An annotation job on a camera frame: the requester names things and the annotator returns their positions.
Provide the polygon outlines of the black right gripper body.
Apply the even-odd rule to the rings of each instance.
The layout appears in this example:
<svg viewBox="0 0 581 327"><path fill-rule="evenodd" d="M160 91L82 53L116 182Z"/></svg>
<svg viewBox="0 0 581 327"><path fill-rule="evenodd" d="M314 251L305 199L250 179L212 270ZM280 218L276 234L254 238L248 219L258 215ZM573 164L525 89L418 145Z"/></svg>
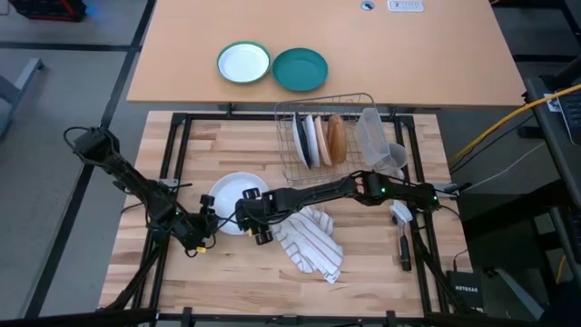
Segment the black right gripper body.
<svg viewBox="0 0 581 327"><path fill-rule="evenodd" d="M261 198L245 200L242 197L239 199L235 204L235 218L241 231L260 233L270 230L270 219L265 216Z"/></svg>

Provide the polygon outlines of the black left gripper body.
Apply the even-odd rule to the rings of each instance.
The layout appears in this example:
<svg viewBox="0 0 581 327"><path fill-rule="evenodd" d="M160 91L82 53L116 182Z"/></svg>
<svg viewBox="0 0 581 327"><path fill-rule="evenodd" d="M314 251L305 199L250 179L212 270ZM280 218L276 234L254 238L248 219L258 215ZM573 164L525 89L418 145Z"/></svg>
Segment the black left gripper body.
<svg viewBox="0 0 581 327"><path fill-rule="evenodd" d="M185 227L181 243L186 250L204 247L204 240L209 238L218 225L215 215L188 215L183 223Z"/></svg>

